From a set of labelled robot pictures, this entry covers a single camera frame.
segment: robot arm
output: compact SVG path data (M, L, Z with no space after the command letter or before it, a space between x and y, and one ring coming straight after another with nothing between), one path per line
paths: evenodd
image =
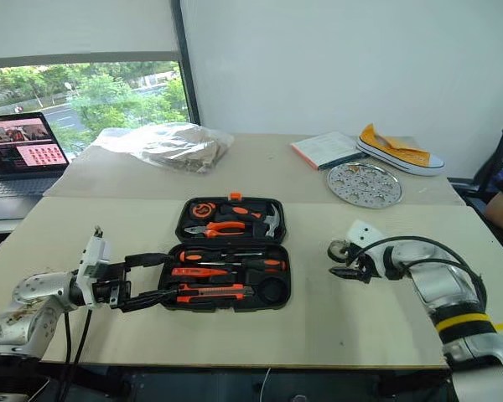
M0 314L0 400L29 400L45 385L46 379L35 369L64 312L84 305L96 309L102 304L130 312L176 294L149 291L130 297L127 273L131 268L160 265L168 258L164 254L129 255L122 263L109 264L110 245L96 227L77 270L38 274L20 281L11 303Z
M330 272L365 283L410 276L442 340L459 400L503 400L503 336L485 314L482 280L447 246L419 239L392 243L398 238L355 221L347 240L330 245L329 256L342 264Z

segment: perforated metal plate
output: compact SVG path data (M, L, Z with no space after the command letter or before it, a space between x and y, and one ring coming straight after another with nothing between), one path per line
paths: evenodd
M380 209L401 200L401 184L391 173L378 166L349 162L328 173L329 188L347 203Z

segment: plastic bag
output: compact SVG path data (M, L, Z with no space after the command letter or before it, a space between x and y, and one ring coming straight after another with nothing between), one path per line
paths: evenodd
M143 126L124 135L103 130L93 145L123 152L155 166L207 173L234 141L232 135L192 123Z

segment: table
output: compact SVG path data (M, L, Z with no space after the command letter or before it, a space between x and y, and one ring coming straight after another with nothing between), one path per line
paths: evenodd
M76 268L93 226L111 241L112 262L169 250L183 200L44 198L0 248L0 311L24 276ZM503 249L476 213L462 206L396 205L388 210L348 204L285 203L293 293L277 311L171 312L161 306L123 314L95 311L85 363L273 366L293 368L443 368L441 343L409 280L343 281L328 272L332 239L354 219L389 235L425 235L459 252L481 272L488 313L503 322ZM132 291L156 288L160 268L132 271ZM86 310L71 314L73 347ZM63 361L59 324L46 361Z
M228 153L206 175L169 171L127 154L91 146L45 195L184 200L240 192L243 196L276 198L283 203L339 204L340 199L328 189L326 172L313 170L289 146L307 137L236 134ZM444 175L414 176L374 158L364 161L397 176L402 185L402 204L464 205Z

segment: white shoe sole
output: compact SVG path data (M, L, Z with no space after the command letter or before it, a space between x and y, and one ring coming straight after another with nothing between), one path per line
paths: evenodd
M360 138L358 138L355 147L360 151L365 152L376 159L380 159L390 165L394 166L397 169L402 170L403 172L417 174L419 176L437 176L445 170L445 163L437 156L430 154L430 160L428 161L428 166L418 166L413 163L405 162L398 157L393 157L389 153L385 153L380 149L371 147L364 143Z

